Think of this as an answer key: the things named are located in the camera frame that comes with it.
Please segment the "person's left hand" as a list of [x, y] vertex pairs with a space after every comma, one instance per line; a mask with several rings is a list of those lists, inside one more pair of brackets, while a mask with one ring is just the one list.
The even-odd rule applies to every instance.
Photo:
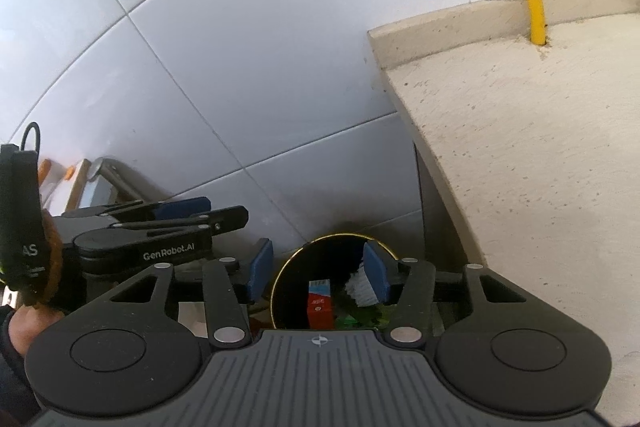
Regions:
[[24, 357], [37, 336], [63, 317], [62, 311], [47, 306], [18, 308], [10, 318], [8, 328], [13, 348]]

